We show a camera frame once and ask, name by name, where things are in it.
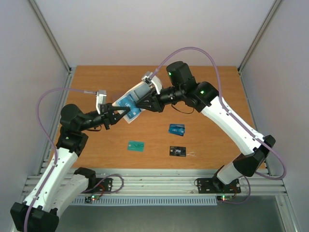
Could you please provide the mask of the beige card holder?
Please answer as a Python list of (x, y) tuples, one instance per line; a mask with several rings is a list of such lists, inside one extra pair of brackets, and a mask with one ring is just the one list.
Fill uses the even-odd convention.
[(144, 97), (150, 90), (151, 88), (148, 84), (141, 81), (119, 97), (112, 105), (130, 108), (130, 111), (123, 117), (123, 119), (130, 124), (143, 111), (143, 109), (136, 106), (137, 101)]

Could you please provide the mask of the teal credit card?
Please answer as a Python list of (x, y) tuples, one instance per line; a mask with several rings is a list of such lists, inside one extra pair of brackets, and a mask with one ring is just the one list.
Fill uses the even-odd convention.
[(143, 152), (144, 142), (129, 141), (127, 146), (128, 151)]

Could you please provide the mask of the light blue credit card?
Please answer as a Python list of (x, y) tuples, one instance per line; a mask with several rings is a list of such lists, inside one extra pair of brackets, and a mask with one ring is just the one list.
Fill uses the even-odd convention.
[(184, 136), (185, 133), (182, 132), (182, 129), (179, 127), (179, 124), (170, 124), (168, 132), (178, 136)]

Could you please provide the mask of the black VIP credit card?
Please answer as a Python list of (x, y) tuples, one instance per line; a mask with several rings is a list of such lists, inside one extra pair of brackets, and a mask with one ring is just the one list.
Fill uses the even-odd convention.
[(170, 146), (169, 155), (174, 157), (186, 157), (186, 147)]

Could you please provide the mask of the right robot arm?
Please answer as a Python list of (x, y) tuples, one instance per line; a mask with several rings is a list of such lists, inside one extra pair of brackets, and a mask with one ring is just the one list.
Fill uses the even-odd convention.
[(251, 177), (265, 161), (276, 142), (271, 135), (264, 136), (248, 125), (231, 109), (219, 91), (209, 82), (196, 82), (189, 66), (177, 61), (167, 66), (171, 86), (163, 88), (161, 81), (151, 72), (142, 78), (151, 86), (136, 106), (152, 112), (163, 112), (167, 104), (183, 101), (187, 106), (208, 117), (219, 126), (237, 145), (240, 155), (222, 166), (211, 178), (210, 187), (223, 193), (230, 184), (244, 176)]

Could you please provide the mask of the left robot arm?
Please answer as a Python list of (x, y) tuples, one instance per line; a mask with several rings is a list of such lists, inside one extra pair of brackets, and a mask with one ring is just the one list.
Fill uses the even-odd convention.
[(129, 107), (110, 103), (89, 113), (83, 113), (75, 104), (62, 108), (60, 136), (46, 171), (25, 200), (14, 203), (10, 210), (19, 232), (54, 232), (72, 201), (81, 193), (93, 192), (97, 188), (95, 171), (82, 167), (74, 172), (64, 187), (60, 185), (86, 145), (88, 136), (84, 131), (100, 126), (109, 129), (129, 111)]

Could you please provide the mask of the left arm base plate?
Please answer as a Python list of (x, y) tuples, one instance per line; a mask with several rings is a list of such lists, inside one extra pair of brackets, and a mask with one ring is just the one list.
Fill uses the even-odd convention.
[(92, 190), (85, 190), (83, 191), (83, 193), (87, 193), (87, 194), (92, 194), (92, 193), (100, 193), (102, 191), (104, 192), (111, 192), (112, 190), (112, 181), (113, 179), (112, 178), (106, 178), (105, 180), (103, 180), (102, 182), (99, 183), (98, 186), (96, 186), (94, 189)]

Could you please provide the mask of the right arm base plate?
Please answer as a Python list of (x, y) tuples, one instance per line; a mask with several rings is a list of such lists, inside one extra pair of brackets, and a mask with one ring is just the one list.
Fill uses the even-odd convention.
[(199, 194), (234, 194), (241, 193), (240, 183), (238, 179), (233, 180), (229, 185), (223, 185), (219, 188), (215, 187), (212, 178), (197, 178), (194, 181)]

